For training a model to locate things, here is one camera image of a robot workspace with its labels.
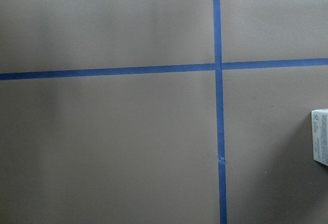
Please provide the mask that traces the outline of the blue white milk carton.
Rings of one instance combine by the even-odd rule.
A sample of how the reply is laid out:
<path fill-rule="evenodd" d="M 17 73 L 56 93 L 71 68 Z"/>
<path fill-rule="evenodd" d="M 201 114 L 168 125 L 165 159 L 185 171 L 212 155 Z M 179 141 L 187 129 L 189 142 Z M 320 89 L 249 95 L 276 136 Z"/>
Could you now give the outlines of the blue white milk carton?
<path fill-rule="evenodd" d="M 311 112 L 313 158 L 327 166 L 327 109 L 318 109 Z"/>

